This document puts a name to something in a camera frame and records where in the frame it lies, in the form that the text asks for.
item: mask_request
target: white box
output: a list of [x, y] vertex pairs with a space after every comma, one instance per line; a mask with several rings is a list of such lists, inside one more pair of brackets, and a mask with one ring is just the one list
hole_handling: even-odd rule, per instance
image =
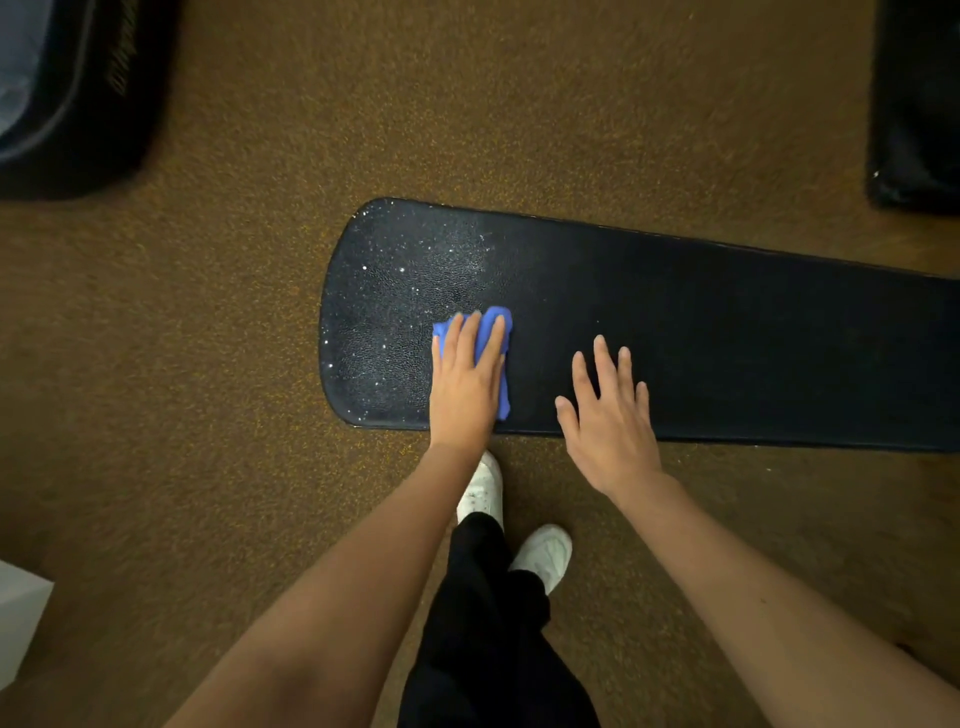
[[53, 588], [52, 581], [0, 561], [0, 691], [16, 677]]

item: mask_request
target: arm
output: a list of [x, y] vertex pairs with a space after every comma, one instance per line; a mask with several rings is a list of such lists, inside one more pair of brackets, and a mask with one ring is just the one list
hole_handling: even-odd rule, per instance
[[573, 360], [580, 415], [557, 415], [567, 449], [677, 582], [770, 722], [782, 726], [960, 724], [960, 692], [881, 640], [712, 519], [665, 474], [646, 385], [630, 352], [597, 337], [597, 399]]
[[505, 327], [501, 317], [474, 366], [479, 323], [454, 318], [443, 361], [434, 337], [430, 448], [417, 469], [251, 626], [168, 728], [370, 724], [492, 430]]

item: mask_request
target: leg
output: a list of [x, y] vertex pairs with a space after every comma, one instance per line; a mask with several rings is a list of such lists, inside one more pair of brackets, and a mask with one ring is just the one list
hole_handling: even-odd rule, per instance
[[516, 619], [514, 691], [520, 725], [599, 728], [593, 703], [541, 630], [550, 621], [547, 594], [570, 560], [570, 537], [558, 526], [539, 528], [520, 548], [505, 582]]
[[[458, 508], [464, 517], [450, 537], [446, 576], [403, 691], [403, 728], [516, 724], [514, 636], [503, 614], [511, 553], [497, 522], [502, 499], [465, 504], [471, 494], [476, 500], [482, 488], [497, 486], [499, 468], [485, 455]], [[468, 515], [467, 506], [473, 509]]]

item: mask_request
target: black bag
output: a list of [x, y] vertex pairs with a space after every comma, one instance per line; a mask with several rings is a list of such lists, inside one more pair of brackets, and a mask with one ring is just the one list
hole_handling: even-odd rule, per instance
[[179, 7], [0, 2], [0, 197], [76, 197], [137, 169], [162, 107]]
[[960, 212], [960, 5], [880, 0], [867, 194]]

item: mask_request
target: finger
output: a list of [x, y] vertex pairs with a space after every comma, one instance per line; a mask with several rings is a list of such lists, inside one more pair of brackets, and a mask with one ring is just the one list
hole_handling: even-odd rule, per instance
[[430, 344], [430, 354], [433, 356], [433, 383], [436, 385], [440, 378], [440, 337], [437, 335], [434, 335]]
[[560, 423], [566, 446], [569, 448], [570, 443], [580, 437], [580, 420], [577, 419], [577, 410], [566, 397], [557, 397], [554, 403], [557, 405], [557, 422]]
[[457, 369], [473, 369], [476, 363], [477, 329], [480, 328], [480, 311], [474, 311], [460, 331], [460, 341], [457, 342]]
[[457, 360], [457, 341], [460, 339], [460, 327], [464, 324], [464, 314], [454, 315], [446, 330], [444, 339], [444, 371], [449, 372], [453, 369], [453, 364]]
[[584, 359], [583, 352], [573, 354], [573, 394], [577, 397], [577, 404], [583, 409], [591, 402], [597, 401], [597, 396], [593, 392], [593, 385], [590, 384], [590, 377], [587, 374], [587, 360]]
[[634, 366], [630, 357], [630, 350], [620, 347], [617, 357], [616, 378], [620, 382], [620, 394], [628, 402], [634, 401]]
[[619, 382], [616, 379], [616, 367], [607, 349], [607, 340], [602, 335], [593, 339], [593, 361], [600, 382], [600, 397], [610, 397], [616, 393]]
[[496, 364], [493, 365], [493, 381], [490, 385], [490, 393], [493, 397], [493, 406], [496, 407], [500, 401], [500, 381], [503, 374], [503, 364], [507, 360], [506, 354], [500, 354], [496, 360]]
[[636, 413], [643, 422], [650, 424], [650, 390], [645, 381], [636, 386]]
[[489, 372], [500, 358], [503, 349], [503, 337], [507, 331], [507, 320], [501, 315], [493, 321], [493, 329], [490, 332], [490, 339], [487, 346], [477, 361], [477, 369], [483, 372]]

